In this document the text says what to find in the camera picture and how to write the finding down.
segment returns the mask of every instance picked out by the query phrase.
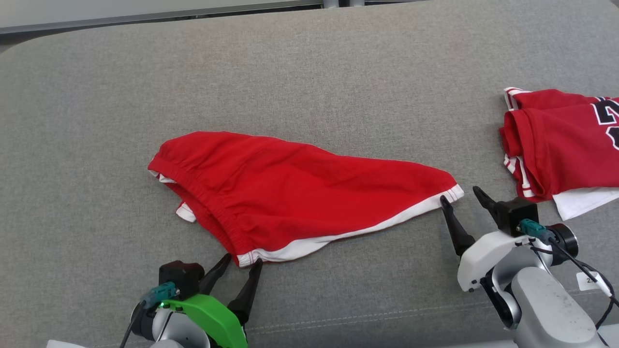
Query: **white trim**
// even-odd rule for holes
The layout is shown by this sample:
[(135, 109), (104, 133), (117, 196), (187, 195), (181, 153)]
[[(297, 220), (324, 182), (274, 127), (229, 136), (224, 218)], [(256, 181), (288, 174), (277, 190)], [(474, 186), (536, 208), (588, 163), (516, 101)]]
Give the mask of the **white trim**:
[(510, 173), (513, 174), (516, 171), (515, 157), (508, 157), (507, 154), (505, 154), (505, 160), (503, 161), (503, 164), (505, 165), (505, 167), (507, 167), (507, 170), (509, 170)]
[(522, 158), (522, 156), (516, 157), (518, 158), (518, 161), (520, 161), (520, 172), (522, 173), (522, 189), (531, 189), (531, 183), (529, 183), (527, 172), (524, 169), (524, 158)]
[(187, 222), (196, 221), (196, 215), (193, 213), (191, 208), (185, 202), (183, 202), (180, 206), (178, 206), (176, 210), (176, 215), (178, 215), (181, 219)]
[(619, 198), (619, 188), (577, 188), (554, 194), (552, 198), (561, 219), (565, 221)]
[(164, 184), (165, 184), (165, 183), (168, 183), (168, 184), (175, 184), (175, 183), (176, 183), (176, 181), (174, 181), (174, 180), (172, 180), (172, 179), (170, 179), (170, 178), (167, 178), (167, 177), (165, 177), (163, 174), (161, 174), (161, 173), (157, 173), (157, 172), (155, 172), (154, 170), (149, 170), (149, 172), (150, 172), (151, 174), (153, 174), (153, 176), (154, 176), (154, 177), (156, 177), (157, 179), (159, 179), (159, 182), (160, 182), (160, 183), (164, 183)]
[(290, 242), (287, 246), (283, 247), (280, 250), (267, 251), (258, 248), (250, 251), (249, 253), (237, 255), (236, 257), (238, 258), (239, 267), (249, 266), (253, 261), (257, 260), (258, 258), (261, 258), (265, 261), (273, 262), (282, 262), (298, 259), (302, 256), (306, 256), (319, 250), (320, 248), (327, 245), (330, 241), (348, 238), (356, 235), (362, 235), (364, 233), (370, 233), (382, 230), (387, 227), (391, 227), (393, 225), (397, 225), (415, 216), (440, 208), (440, 197), (443, 195), (445, 195), (449, 202), (453, 202), (463, 197), (464, 191), (458, 184), (456, 184), (454, 187), (445, 192), (441, 192), (432, 197), (426, 198), (423, 201), (415, 204), (414, 206), (400, 212), (394, 217), (391, 217), (390, 219), (385, 220), (378, 225), (364, 228), (363, 230), (342, 233), (340, 235), (299, 239)]
[(522, 190), (522, 194), (527, 198), (535, 197), (535, 193), (531, 189)]
[(510, 111), (518, 110), (518, 102), (514, 98), (515, 95), (520, 93), (531, 93), (530, 90), (522, 90), (516, 87), (507, 87), (503, 89), (503, 91), (505, 92), (505, 104), (507, 104)]

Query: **black number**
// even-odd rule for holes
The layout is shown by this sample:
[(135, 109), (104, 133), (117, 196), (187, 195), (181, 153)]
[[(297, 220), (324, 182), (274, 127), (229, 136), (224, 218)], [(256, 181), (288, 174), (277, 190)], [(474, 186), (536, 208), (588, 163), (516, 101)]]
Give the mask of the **black number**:
[(613, 146), (619, 150), (619, 127), (608, 127), (606, 134), (613, 139)]
[(617, 123), (617, 118), (619, 118), (619, 103), (608, 99), (593, 103), (592, 105), (599, 124)]

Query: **gray table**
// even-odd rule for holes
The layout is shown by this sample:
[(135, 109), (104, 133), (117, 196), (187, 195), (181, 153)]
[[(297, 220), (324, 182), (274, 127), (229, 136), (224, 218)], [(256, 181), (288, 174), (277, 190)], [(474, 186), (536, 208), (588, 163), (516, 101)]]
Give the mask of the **gray table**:
[[(160, 144), (195, 130), (447, 170), (466, 193), (454, 205), (464, 226), (490, 232), (471, 187), (516, 194), (497, 131), (501, 89), (618, 95), (617, 30), (607, 0), (436, 0), (96, 28), (5, 51), (0, 342), (114, 347), (159, 265), (209, 266), (223, 255), (174, 215), (178, 198), (146, 170)], [(569, 221), (582, 260), (616, 287), (618, 207)], [(559, 221), (551, 202), (540, 216)], [(248, 339), (297, 348), (507, 339), (485, 294), (457, 286), (457, 262), (433, 211), (267, 264)], [(555, 269), (597, 318), (607, 300), (579, 292), (575, 272)], [(229, 270), (214, 295), (227, 303), (246, 273)]]

